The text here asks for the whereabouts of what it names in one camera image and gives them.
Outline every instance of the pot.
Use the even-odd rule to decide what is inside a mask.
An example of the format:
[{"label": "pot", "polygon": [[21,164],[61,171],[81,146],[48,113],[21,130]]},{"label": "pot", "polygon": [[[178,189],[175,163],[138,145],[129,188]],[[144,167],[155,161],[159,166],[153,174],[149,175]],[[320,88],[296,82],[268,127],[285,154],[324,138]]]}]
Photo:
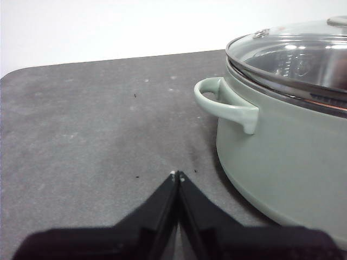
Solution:
[{"label": "pot", "polygon": [[194,89],[197,103],[219,117],[218,156],[238,191],[279,224],[321,229],[342,249],[346,72],[347,17],[334,17],[231,41],[224,77]]}]

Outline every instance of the gray countertop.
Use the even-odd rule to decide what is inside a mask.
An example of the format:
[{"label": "gray countertop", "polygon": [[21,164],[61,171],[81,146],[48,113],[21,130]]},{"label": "gray countertop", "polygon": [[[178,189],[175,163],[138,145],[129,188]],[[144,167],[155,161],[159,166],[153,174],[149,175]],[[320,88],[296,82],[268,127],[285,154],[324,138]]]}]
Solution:
[{"label": "gray countertop", "polygon": [[224,57],[71,63],[2,78],[2,259],[32,232],[115,224],[177,169],[240,223],[271,224],[228,181],[217,118],[194,102],[195,83],[223,75]]}]

